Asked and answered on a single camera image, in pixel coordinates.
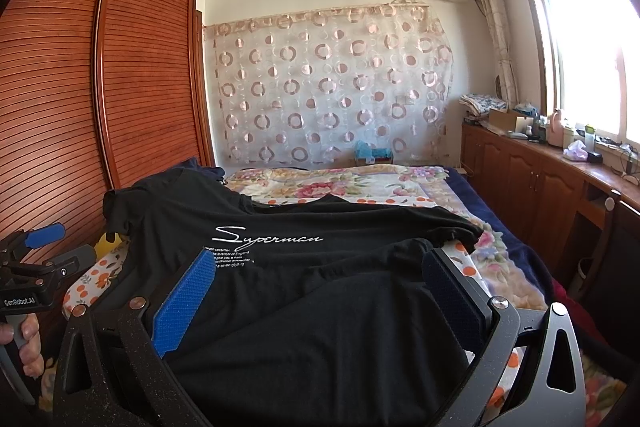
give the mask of wooden wardrobe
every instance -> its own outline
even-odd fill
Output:
[[[11,0],[0,17],[0,237],[96,239],[110,188],[212,165],[195,0]]]

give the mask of plastic bottle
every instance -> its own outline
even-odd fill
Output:
[[[596,130],[591,125],[584,126],[584,145],[587,152],[595,152]]]

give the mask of window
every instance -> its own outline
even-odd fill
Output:
[[[640,143],[640,110],[632,103],[640,100],[640,18],[629,0],[535,6],[549,104],[600,135]]]

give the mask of red fabric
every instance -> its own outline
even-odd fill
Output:
[[[556,301],[562,302],[569,310],[569,314],[571,315],[571,320],[574,324],[580,326],[586,333],[591,335],[594,339],[600,341],[603,344],[606,344],[607,341],[596,328],[596,323],[593,322],[591,315],[585,310],[580,304],[574,301],[569,295],[566,294],[566,290],[562,287],[562,285],[553,279],[554,282],[554,293],[556,295]]]

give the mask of hand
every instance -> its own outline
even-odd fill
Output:
[[[20,360],[24,364],[27,377],[38,378],[44,372],[44,360],[40,354],[40,324],[35,314],[27,315],[20,325],[22,336],[27,341],[20,348]],[[14,339],[14,327],[11,324],[0,324],[0,344],[8,344]]]

